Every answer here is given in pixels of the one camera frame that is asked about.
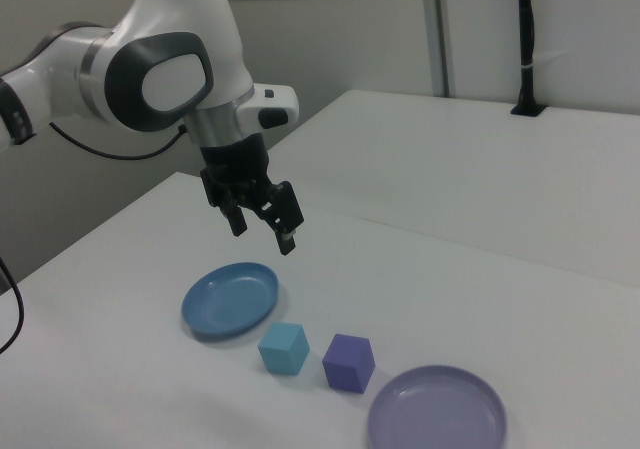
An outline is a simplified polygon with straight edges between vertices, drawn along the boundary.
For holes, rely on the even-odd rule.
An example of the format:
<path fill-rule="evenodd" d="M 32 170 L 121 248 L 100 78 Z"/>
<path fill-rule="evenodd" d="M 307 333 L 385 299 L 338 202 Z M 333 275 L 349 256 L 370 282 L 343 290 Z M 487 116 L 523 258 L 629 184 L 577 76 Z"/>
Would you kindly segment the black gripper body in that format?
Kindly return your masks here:
<path fill-rule="evenodd" d="M 201 147 L 205 168 L 200 177 L 209 204 L 231 201 L 241 207 L 264 208 L 272 202 L 274 185 L 267 175 L 269 157 L 261 134 L 221 147 Z"/>

